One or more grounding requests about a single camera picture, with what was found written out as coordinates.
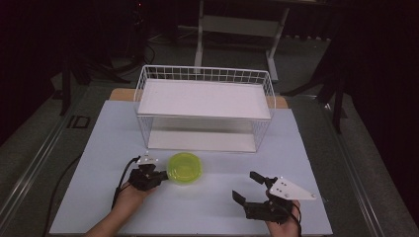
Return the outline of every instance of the white wire basket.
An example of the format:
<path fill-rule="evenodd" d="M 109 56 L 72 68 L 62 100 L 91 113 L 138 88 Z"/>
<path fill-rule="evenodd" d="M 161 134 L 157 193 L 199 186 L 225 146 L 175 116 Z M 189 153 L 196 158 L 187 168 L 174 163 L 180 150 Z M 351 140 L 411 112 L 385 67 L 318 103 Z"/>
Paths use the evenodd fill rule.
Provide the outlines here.
<path fill-rule="evenodd" d="M 143 66 L 134 108 L 147 148 L 256 152 L 276 107 L 269 72 Z"/>

